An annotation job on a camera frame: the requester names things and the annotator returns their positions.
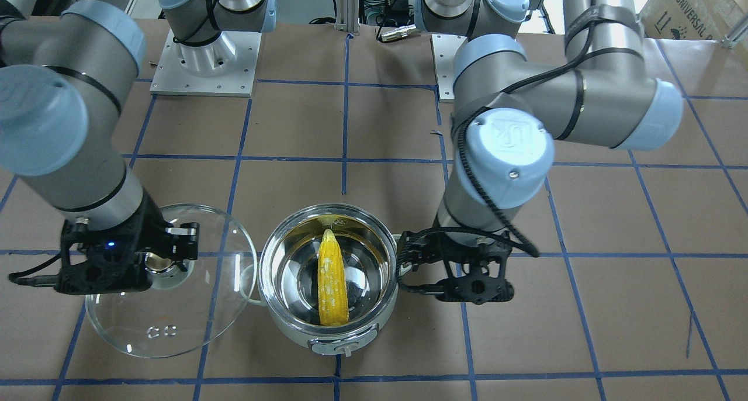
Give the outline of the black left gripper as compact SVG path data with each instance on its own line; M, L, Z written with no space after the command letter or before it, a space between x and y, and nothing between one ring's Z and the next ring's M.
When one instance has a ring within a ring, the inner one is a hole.
M505 273L515 246L508 231L404 231L396 239L396 266L418 271L422 265L441 264L446 276L433 284L415 285L404 283L398 276L397 283L406 292L433 296L440 302L510 302L515 288Z

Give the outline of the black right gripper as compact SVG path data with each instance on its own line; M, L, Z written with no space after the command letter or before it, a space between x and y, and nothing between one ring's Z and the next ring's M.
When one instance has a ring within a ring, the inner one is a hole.
M66 220L61 233L61 268L56 291L68 295L138 292L151 287L145 254L186 271L197 260L200 225L166 222L145 196L134 214L109 230L93 231Z

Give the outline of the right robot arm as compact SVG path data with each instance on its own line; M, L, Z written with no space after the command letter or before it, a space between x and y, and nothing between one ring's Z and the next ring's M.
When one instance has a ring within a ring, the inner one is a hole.
M11 283L68 295L174 288L198 259L199 225L167 222L113 144L146 39L104 1L54 22L2 0L2 167L64 216L60 250Z

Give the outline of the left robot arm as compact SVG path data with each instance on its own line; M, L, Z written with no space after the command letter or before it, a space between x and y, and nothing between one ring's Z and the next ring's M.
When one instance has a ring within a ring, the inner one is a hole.
M539 249L512 219L544 186L554 142L657 150L680 126L673 84L650 78L633 0L563 0L566 63L531 62L516 39L531 0L417 0L415 23L465 37L453 59L454 166L428 230L405 231L397 266L446 278L401 289L442 302L508 302L513 248Z

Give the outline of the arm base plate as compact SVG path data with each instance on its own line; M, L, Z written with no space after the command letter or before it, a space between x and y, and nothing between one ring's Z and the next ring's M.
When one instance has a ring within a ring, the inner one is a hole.
M453 84L456 78L454 59L465 41L465 36L432 34L434 69L440 102L454 102Z
M263 35L222 32L202 47L177 44L168 33L150 92L176 96L250 98Z

